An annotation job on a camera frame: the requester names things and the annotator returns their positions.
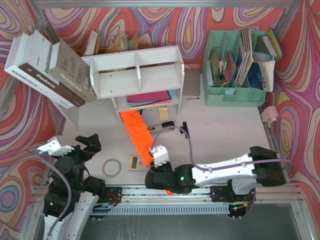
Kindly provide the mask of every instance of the floor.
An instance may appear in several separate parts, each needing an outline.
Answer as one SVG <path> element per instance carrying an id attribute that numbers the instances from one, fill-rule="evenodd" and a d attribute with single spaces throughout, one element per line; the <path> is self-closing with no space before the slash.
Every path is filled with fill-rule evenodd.
<path id="1" fill-rule="evenodd" d="M 88 222 L 81 240 L 300 240 L 290 205 L 256 204 L 248 218 L 226 215 L 114 216 Z"/>

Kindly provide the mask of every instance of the pink notebook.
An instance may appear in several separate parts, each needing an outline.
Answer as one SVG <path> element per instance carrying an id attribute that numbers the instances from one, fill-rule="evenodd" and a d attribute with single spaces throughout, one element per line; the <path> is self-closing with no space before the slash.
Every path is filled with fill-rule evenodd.
<path id="1" fill-rule="evenodd" d="M 156 91 L 149 93 L 142 93 L 136 95 L 130 95 L 126 97 L 128 103 L 144 103 L 154 101 L 166 101 L 169 99 L 168 91 Z"/>

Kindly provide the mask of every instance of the psychedelic wallpaper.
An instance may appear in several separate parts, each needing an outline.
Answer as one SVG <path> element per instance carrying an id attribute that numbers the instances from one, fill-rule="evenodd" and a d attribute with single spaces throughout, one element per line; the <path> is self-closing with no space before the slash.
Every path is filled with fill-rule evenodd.
<path id="1" fill-rule="evenodd" d="M 277 106 L 274 126 L 281 154 L 291 159 L 291 181 L 303 190 L 320 236 L 320 0 L 301 0 L 281 33 L 284 57 L 267 104 Z"/>
<path id="2" fill-rule="evenodd" d="M 30 34 L 37 22 L 24 0 L 0 0 L 0 89 L 14 37 Z M 56 134 L 62 115 L 50 100 L 20 83 L 0 123 L 0 239 L 20 237 L 32 190 L 46 167 L 28 150 Z"/>

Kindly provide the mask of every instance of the pink object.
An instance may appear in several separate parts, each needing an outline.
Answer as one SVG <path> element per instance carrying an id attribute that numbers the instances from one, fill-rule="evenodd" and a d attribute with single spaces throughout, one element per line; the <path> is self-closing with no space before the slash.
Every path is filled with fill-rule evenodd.
<path id="1" fill-rule="evenodd" d="M 126 98 L 128 103 L 144 103 L 154 101 L 167 101 L 169 98 L 168 91 L 156 91 L 149 93 L 142 93 L 130 95 Z"/>
<path id="2" fill-rule="evenodd" d="M 262 122 L 267 123 L 268 127 L 270 128 L 270 124 L 277 121 L 277 118 L 279 117 L 279 113 L 275 106 L 268 106 L 260 114 L 260 116 L 261 116 Z"/>

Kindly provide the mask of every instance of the book spine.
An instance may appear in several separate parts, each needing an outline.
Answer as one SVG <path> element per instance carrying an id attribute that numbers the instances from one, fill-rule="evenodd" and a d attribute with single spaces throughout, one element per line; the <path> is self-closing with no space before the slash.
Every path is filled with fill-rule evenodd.
<path id="1" fill-rule="evenodd" d="M 64 86 L 63 84 L 57 85 L 30 64 L 24 63 L 18 68 L 21 69 L 25 74 L 28 74 L 37 85 L 47 87 L 51 92 L 54 92 L 56 96 L 58 95 L 60 98 L 65 99 L 66 101 L 72 103 L 74 106 L 80 107 L 86 104 L 85 100 L 74 94 L 66 86 Z"/>
<path id="2" fill-rule="evenodd" d="M 45 95 L 46 97 L 58 103 L 59 105 L 63 106 L 64 108 L 68 109 L 74 106 L 74 104 L 62 98 L 60 95 L 52 91 L 47 86 L 44 86 L 43 84 L 39 83 L 32 76 L 22 71 L 19 67 L 12 65 L 8 67 L 5 71 L 8 74 L 15 77 L 16 79 L 35 89 L 39 93 Z"/>
<path id="3" fill-rule="evenodd" d="M 97 99 L 96 95 L 91 93 L 94 93 L 94 90 L 92 89 L 91 85 L 89 86 L 90 79 L 88 79 L 88 77 L 85 77 L 83 86 L 81 86 L 80 83 L 69 78 L 66 71 L 63 71 L 58 67 L 54 67 L 47 72 L 86 102 L 90 103 Z"/>

